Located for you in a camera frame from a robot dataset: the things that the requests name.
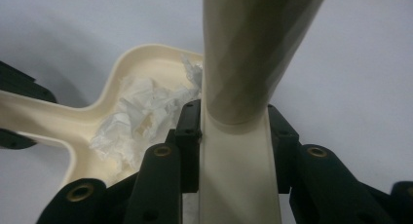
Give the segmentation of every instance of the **vertical cream post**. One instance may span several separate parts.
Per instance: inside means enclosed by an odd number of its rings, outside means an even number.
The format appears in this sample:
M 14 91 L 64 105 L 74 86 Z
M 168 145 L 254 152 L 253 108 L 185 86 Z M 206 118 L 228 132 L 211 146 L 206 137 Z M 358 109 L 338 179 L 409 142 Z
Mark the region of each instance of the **vertical cream post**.
M 281 223 L 267 104 L 322 0 L 204 0 L 200 223 Z

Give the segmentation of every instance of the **cream plastic part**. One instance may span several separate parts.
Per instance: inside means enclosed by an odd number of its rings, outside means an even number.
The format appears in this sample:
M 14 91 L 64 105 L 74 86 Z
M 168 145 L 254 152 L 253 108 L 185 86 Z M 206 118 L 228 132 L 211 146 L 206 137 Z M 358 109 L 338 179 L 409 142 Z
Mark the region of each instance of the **cream plastic part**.
M 204 0 L 211 117 L 228 125 L 261 117 L 321 2 Z
M 282 223 L 267 111 L 228 126 L 202 108 L 200 223 Z
M 112 114 L 118 102 L 122 78 L 130 75 L 151 78 L 155 86 L 167 89 L 180 84 L 191 87 L 182 54 L 190 60 L 202 60 L 200 55 L 160 45 L 126 52 L 114 65 L 98 101 L 86 108 L 71 108 L 0 91 L 0 128 L 17 131 L 42 144 L 66 148 L 70 164 L 62 186 L 84 177 L 101 179 L 110 186 L 116 182 L 112 176 L 116 163 L 110 159 L 102 161 L 89 145 L 103 119 Z M 126 169 L 118 179 L 132 173 L 134 171 Z

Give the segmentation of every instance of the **white background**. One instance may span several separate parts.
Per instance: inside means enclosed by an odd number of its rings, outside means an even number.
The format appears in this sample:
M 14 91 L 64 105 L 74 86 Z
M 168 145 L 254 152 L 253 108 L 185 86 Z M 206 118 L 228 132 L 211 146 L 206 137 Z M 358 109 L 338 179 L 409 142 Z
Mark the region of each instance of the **white background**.
M 202 0 L 0 0 L 0 60 L 61 104 L 93 103 L 115 60 L 147 43 L 202 53 Z M 390 192 L 413 180 L 412 78 L 413 0 L 325 0 L 271 102 L 302 143 Z M 0 223 L 34 223 L 68 162 L 43 145 L 0 150 Z M 282 215 L 294 223 L 287 196 Z

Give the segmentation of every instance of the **white tissue paper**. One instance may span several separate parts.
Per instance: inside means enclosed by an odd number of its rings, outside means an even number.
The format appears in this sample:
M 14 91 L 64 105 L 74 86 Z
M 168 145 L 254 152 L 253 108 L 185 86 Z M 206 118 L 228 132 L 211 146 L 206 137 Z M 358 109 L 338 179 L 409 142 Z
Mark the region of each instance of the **white tissue paper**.
M 115 112 L 108 116 L 91 140 L 102 160 L 117 163 L 117 175 L 125 168 L 139 170 L 147 148 L 165 142 L 170 129 L 176 127 L 184 104 L 201 93 L 202 65 L 192 64 L 182 56 L 192 88 L 180 86 L 174 91 L 155 87 L 149 78 L 125 77 L 121 81 L 121 97 Z M 183 223 L 198 223 L 198 194 L 183 196 Z

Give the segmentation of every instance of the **cylindrical tube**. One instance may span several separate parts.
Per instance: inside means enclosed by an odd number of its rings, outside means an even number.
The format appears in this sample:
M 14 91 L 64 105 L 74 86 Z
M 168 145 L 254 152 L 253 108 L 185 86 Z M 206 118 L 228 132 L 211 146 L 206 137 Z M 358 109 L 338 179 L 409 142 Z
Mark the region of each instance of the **cylindrical tube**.
M 322 0 L 204 0 L 206 109 L 221 124 L 258 118 Z

